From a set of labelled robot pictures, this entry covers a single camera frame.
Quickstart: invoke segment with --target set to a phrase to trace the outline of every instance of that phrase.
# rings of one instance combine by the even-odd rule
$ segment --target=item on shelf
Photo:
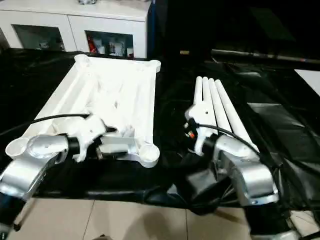
[[[78,3],[79,4],[96,4],[97,3],[97,0],[78,0]]]
[[[88,40],[90,53],[96,53],[97,49],[95,47],[94,42],[92,41],[92,38],[90,36],[86,36],[86,39]]]
[[[106,54],[106,47],[105,46],[100,46],[97,48],[98,53],[100,54]]]
[[[49,48],[49,43],[47,41],[40,42],[39,43],[40,49],[48,49]]]
[[[124,38],[110,37],[108,46],[109,55],[119,57],[125,56],[126,40]]]
[[[126,49],[126,55],[128,58],[134,58],[134,48],[133,47],[128,47]]]
[[[106,48],[102,44],[102,39],[101,38],[93,38],[93,43],[95,45],[95,49],[99,54],[105,54],[106,53]]]

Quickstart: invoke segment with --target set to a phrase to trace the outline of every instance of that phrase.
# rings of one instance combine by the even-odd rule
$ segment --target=black cable
[[[46,121],[46,120],[50,120],[50,119],[58,119],[58,118],[66,118],[66,117],[82,117],[82,118],[86,118],[88,117],[88,114],[58,114],[58,115],[52,115],[52,116],[45,116],[45,117],[41,117],[38,119],[34,119],[32,121],[26,121],[20,125],[14,126],[12,128],[9,128],[3,132],[0,132],[0,136],[6,135],[7,133],[10,133],[14,130],[17,130],[19,128],[22,128],[24,126],[29,126],[31,124],[35,124],[35,123],[39,123],[42,121]]]
[[[260,152],[258,152],[250,143],[248,143],[246,140],[244,140],[243,138],[239,137],[238,135],[234,134],[231,131],[225,130],[221,127],[218,126],[213,126],[213,125],[208,125],[208,124],[196,124],[197,127],[203,127],[203,128],[208,128],[208,129],[215,129],[218,130],[224,134],[228,134],[232,137],[234,137],[235,139],[239,140],[240,142],[242,142],[244,145],[248,146],[248,148],[250,148],[252,151],[254,151],[255,154],[258,155],[258,157],[260,157]]]

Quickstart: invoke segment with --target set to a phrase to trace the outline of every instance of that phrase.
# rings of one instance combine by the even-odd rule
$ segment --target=white plastic tray
[[[133,134],[125,136],[124,142],[126,143],[128,138],[132,139],[138,142],[138,148],[142,145],[153,145],[156,73],[160,70],[160,65],[161,63],[156,60],[134,61],[77,55],[75,56],[75,64],[43,106],[36,119],[57,114],[85,113],[86,111],[83,109],[97,94],[98,81],[100,82],[99,88],[105,88],[109,92],[113,92],[112,88],[115,90],[121,88],[122,95],[119,99],[121,100],[120,105],[124,106],[121,112],[127,116],[134,129]],[[103,86],[104,84],[101,83],[104,80],[112,83],[112,87],[110,85]],[[117,83],[123,82],[127,84],[117,85]],[[113,119],[114,114],[104,111],[103,107],[100,111],[107,119],[107,123],[118,123],[117,118]],[[59,121],[61,118],[32,124],[25,131],[23,137],[38,134],[55,135],[58,132],[54,125]],[[119,133],[106,134],[102,137],[102,142],[108,143],[110,140],[107,138],[111,136],[119,138],[120,142],[123,138],[123,135]],[[136,149],[135,153],[139,155],[139,149]],[[146,164],[145,167],[153,167],[156,163]]]

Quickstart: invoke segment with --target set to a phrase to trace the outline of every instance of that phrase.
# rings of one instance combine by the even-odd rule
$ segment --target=robotic arm
[[[252,239],[299,239],[277,208],[278,190],[269,169],[255,151],[235,138],[217,136],[210,129],[198,131],[195,119],[202,123],[206,119],[206,110],[198,107],[192,106],[185,115],[190,148],[212,159],[218,180],[231,178],[251,227]],[[0,176],[0,240],[8,237],[16,217],[37,190],[46,170],[69,156],[77,162],[83,161],[89,145],[108,131],[99,117],[91,115],[73,136],[39,135],[28,141],[25,151]]]
[[[278,208],[278,189],[270,170],[258,154],[246,144],[228,135],[216,135],[211,129],[198,127],[195,119],[208,122],[206,108],[193,105],[186,113],[184,125],[190,150],[212,160],[217,180],[229,177],[243,207],[253,240],[297,240],[287,218]]]
[[[87,148],[106,132],[108,128],[103,121],[91,115],[73,136],[38,135],[28,141],[25,151],[0,176],[0,240],[8,237],[16,217],[37,190],[46,170],[67,157],[83,161]]]

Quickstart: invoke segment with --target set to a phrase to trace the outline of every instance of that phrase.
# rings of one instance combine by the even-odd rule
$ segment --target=table
[[[1,131],[34,119],[76,54],[9,49],[0,55],[0,103],[5,116]],[[197,214],[212,212],[218,205],[239,206],[235,194],[225,192],[230,181],[215,182],[208,162],[184,146],[184,112],[192,104],[196,76],[207,76],[222,80],[263,155],[261,161],[273,172],[282,205],[302,210],[308,209],[308,201],[319,208],[320,98],[293,70],[296,66],[159,60],[153,133],[161,151],[157,166],[98,161],[91,155],[81,163],[69,161],[51,168],[36,197],[137,202]],[[2,137],[1,149],[24,130]],[[2,154],[0,168],[9,161]]]

